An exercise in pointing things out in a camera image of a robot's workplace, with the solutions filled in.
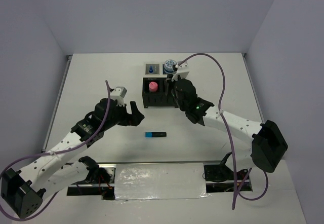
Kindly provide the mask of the blue capped black highlighter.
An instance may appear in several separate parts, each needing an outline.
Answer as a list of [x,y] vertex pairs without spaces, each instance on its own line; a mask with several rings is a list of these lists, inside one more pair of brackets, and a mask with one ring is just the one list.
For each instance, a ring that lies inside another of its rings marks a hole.
[[166,137],[166,132],[145,132],[146,138]]

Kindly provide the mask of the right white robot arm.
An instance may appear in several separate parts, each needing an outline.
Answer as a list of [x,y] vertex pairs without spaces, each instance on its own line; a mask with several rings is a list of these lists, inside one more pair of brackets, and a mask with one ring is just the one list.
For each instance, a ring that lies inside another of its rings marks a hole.
[[220,173],[224,178],[232,179],[238,171],[254,167],[267,173],[275,171],[288,149],[275,122],[251,121],[220,110],[198,97],[194,85],[187,79],[167,78],[165,87],[166,94],[174,98],[190,122],[229,133],[247,145],[246,150],[234,150],[223,158]]

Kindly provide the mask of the pink capped tube of clips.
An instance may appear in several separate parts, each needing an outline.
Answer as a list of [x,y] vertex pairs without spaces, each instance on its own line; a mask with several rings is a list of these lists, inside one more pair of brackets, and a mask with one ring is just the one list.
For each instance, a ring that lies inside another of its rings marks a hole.
[[158,83],[152,81],[148,84],[148,88],[150,93],[155,93],[158,91]]

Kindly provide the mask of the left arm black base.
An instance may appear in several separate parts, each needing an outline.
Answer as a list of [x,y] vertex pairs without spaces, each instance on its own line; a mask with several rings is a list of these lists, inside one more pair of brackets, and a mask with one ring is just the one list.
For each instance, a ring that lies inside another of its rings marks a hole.
[[70,185],[67,189],[67,196],[96,196],[102,200],[115,200],[115,167],[103,167],[107,172],[101,173],[93,180],[79,181]]

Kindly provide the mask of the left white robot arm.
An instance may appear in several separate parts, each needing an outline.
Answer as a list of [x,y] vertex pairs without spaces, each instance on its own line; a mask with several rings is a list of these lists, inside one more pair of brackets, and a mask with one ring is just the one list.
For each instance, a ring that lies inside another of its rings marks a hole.
[[100,175],[105,175],[103,168],[88,156],[70,166],[66,164],[113,126],[138,126],[145,116],[134,101],[130,106],[132,112],[128,113],[126,104],[103,98],[52,149],[10,163],[1,173],[1,197],[17,216],[1,209],[3,215],[15,221],[31,220],[44,211],[41,205],[47,197],[54,198],[71,183],[83,180],[93,183]]

